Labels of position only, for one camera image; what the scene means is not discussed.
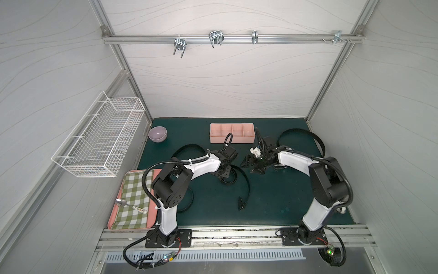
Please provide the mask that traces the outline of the pink divided storage box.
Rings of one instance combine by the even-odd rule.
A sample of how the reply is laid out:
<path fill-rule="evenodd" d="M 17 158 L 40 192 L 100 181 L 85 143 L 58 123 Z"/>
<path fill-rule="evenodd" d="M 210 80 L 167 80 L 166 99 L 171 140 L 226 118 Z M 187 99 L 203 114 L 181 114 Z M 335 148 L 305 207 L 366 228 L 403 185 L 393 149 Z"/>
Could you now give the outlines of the pink divided storage box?
<path fill-rule="evenodd" d="M 253 123 L 211 123 L 209 138 L 212 144 L 224 143 L 228 134 L 233 135 L 232 143 L 252 144 L 256 138 Z"/>

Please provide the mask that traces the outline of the long black belt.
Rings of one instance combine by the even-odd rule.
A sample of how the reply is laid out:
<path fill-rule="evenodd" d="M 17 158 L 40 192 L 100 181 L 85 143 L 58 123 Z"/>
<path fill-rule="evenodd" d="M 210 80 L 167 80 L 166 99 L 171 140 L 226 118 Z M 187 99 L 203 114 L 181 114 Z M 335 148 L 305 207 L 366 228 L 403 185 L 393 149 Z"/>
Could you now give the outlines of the long black belt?
<path fill-rule="evenodd" d="M 246 209 L 251 195 L 251 185 L 245 171 L 236 165 L 230 165 L 225 168 L 225 171 L 219 173 L 219 181 L 227 187 L 233 186 L 237 188 L 239 192 L 237 201 L 238 210 Z"/>

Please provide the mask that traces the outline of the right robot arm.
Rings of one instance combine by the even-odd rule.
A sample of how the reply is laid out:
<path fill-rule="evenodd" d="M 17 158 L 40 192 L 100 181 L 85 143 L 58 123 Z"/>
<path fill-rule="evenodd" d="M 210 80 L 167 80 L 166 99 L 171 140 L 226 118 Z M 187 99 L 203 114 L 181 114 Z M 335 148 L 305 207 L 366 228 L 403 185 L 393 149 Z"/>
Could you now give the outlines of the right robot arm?
<path fill-rule="evenodd" d="M 293 235 L 304 244 L 314 242 L 322 232 L 326 220 L 339 209 L 349 206 L 354 194 L 349 180 L 336 158 L 317 157 L 291 147 L 273 144 L 254 130 L 257 147 L 250 149 L 241 167 L 249 167 L 254 174 L 263 175 L 271 166 L 290 167 L 310 178 L 313 201 Z"/>

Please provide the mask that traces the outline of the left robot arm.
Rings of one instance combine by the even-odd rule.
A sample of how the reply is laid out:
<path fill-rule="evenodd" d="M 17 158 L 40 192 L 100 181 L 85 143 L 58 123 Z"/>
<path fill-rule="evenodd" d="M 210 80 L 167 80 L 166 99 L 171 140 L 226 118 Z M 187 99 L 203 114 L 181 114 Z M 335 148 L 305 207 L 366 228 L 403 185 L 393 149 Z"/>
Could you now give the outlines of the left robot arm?
<path fill-rule="evenodd" d="M 177 206 L 187 192 L 190 182 L 205 174 L 227 169 L 236 159 L 237 151 L 230 145 L 220 150 L 207 151 L 202 157 L 188 160 L 171 158 L 148 167 L 141 178 L 143 191 L 157 206 L 157 229 L 162 236 L 170 236 L 177 230 Z M 164 166 L 152 182 L 149 191 L 146 179 L 155 167 Z"/>

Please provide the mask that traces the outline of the purple bowl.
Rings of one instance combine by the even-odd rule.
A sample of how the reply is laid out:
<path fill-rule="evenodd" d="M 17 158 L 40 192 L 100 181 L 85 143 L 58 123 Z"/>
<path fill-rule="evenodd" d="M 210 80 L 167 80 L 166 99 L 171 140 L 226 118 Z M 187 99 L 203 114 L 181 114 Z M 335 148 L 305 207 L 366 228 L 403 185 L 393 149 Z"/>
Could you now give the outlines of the purple bowl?
<path fill-rule="evenodd" d="M 148 138 L 154 143 L 161 143 L 167 139 L 168 131 L 163 126 L 156 126 L 150 129 Z"/>

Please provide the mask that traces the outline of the white ribbed cup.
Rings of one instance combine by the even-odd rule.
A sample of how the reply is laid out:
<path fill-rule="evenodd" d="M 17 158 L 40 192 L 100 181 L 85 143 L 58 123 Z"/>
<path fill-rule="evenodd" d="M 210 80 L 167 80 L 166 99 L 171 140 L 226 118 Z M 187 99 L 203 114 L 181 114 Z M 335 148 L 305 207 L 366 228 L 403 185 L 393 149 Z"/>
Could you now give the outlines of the white ribbed cup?
<path fill-rule="evenodd" d="M 345 214 L 346 211 L 347 211 L 347 207 L 340 207 L 340 208 L 336 209 L 336 212 L 340 213 L 340 214 Z"/>

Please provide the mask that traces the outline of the white vent strip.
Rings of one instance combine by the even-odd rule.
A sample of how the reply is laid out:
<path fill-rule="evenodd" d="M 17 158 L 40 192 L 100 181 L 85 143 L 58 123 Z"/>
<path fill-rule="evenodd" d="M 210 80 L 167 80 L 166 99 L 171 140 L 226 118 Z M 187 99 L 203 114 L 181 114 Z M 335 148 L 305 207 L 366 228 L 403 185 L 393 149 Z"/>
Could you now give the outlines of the white vent strip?
<path fill-rule="evenodd" d="M 135 251 L 127 252 L 128 258 L 136 262 L 152 254 L 149 262 L 158 262 L 171 251 Z M 182 250 L 174 261 L 182 262 L 213 262 L 213 261 L 285 261 L 306 260 L 300 248 L 288 249 L 259 249 L 259 250 Z M 108 252 L 105 263 L 126 263 L 121 252 Z"/>

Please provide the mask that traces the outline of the metal hook clamp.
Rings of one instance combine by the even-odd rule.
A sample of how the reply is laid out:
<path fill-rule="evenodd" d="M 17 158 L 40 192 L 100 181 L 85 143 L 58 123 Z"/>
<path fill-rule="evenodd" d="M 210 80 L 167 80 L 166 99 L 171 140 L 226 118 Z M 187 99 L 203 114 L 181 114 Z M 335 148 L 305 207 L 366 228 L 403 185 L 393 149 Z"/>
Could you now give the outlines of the metal hook clamp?
<path fill-rule="evenodd" d="M 208 38 L 212 47 L 215 48 L 216 45 L 222 45 L 224 41 L 224 33 L 222 30 L 215 30 L 209 33 Z"/>
<path fill-rule="evenodd" d="M 342 36 L 342 31 L 339 30 L 337 31 L 334 36 L 331 39 L 321 39 L 322 42 L 324 43 L 331 43 L 331 44 L 337 44 L 337 43 L 351 43 L 352 39 L 350 38 L 343 38 Z"/>
<path fill-rule="evenodd" d="M 258 31 L 252 31 L 252 44 L 256 45 L 258 43 Z"/>
<path fill-rule="evenodd" d="M 174 45 L 173 55 L 175 55 L 178 51 L 180 51 L 181 52 L 180 58 L 183 58 L 185 50 L 187 48 L 187 41 L 184 38 L 181 38 L 181 36 L 178 36 L 174 40 L 173 45 Z"/>

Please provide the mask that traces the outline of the metal spoon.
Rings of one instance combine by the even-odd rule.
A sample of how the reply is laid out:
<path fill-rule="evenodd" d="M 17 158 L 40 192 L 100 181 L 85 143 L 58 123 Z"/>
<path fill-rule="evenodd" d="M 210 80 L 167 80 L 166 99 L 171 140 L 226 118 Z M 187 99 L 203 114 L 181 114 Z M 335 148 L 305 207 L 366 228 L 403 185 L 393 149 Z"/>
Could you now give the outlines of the metal spoon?
<path fill-rule="evenodd" d="M 129 208 L 133 209 L 134 211 L 140 212 L 142 214 L 147 214 L 148 213 L 148 211 L 143 209 L 143 208 L 137 207 L 135 205 L 133 206 L 133 205 L 128 204 L 125 199 L 118 198 L 118 199 L 115 200 L 115 203 L 119 207 L 129 207 Z"/>

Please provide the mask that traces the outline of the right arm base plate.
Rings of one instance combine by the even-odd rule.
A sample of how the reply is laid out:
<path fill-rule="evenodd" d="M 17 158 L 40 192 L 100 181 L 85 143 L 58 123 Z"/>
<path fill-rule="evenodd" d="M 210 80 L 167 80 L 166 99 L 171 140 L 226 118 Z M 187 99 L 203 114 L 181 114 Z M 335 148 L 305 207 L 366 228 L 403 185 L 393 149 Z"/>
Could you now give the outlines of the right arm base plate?
<path fill-rule="evenodd" d="M 316 231 L 310 231 L 305 226 L 284 227 L 276 232 L 276 236 L 281 238 L 282 245 L 325 245 L 327 243 L 326 235 L 322 228 Z"/>

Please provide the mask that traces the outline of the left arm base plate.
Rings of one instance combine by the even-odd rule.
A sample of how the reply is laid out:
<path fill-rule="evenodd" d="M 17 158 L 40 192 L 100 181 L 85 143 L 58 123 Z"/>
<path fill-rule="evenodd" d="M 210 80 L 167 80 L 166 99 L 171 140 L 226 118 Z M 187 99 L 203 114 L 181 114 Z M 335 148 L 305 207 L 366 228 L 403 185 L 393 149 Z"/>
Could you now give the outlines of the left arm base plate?
<path fill-rule="evenodd" d="M 192 230 L 175 229 L 169 235 L 164 235 L 159 229 L 148 231 L 146 234 L 146 248 L 178 248 L 191 247 Z"/>

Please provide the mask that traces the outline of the front aluminium frame rail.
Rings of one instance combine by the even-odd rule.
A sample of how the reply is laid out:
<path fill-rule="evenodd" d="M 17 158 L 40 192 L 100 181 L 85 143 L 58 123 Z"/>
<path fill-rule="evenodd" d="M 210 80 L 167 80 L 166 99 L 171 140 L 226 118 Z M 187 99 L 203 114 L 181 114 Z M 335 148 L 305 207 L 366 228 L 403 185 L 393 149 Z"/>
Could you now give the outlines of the front aluminium frame rail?
<path fill-rule="evenodd" d="M 185 250 L 231 250 L 259 248 L 319 248 L 326 245 L 282 245 L 281 238 L 276 236 L 280 228 L 286 226 L 234 226 L 234 227 L 181 227 L 192 230 L 191 247 Z M 376 247 L 368 227 L 364 224 L 330 225 L 332 230 L 324 229 L 327 243 L 340 247 Z"/>

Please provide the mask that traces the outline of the horizontal aluminium rail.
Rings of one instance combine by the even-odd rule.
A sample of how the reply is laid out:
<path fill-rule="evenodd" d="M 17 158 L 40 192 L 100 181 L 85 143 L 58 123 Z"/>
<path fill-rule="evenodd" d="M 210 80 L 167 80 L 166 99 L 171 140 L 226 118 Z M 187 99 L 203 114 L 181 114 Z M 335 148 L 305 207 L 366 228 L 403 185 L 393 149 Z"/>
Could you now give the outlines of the horizontal aluminium rail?
<path fill-rule="evenodd" d="M 191 45 L 209 45 L 207 34 L 189 35 L 111 35 L 103 38 L 107 45 L 172 45 L 174 40 L 181 36 Z M 331 39 L 334 34 L 260 34 L 258 33 L 257 44 L 310 44 L 324 43 L 321 39 Z M 364 35 L 342 34 L 343 38 L 352 39 L 352 43 L 362 43 Z M 224 45 L 252 45 L 252 33 L 250 34 L 224 34 Z"/>

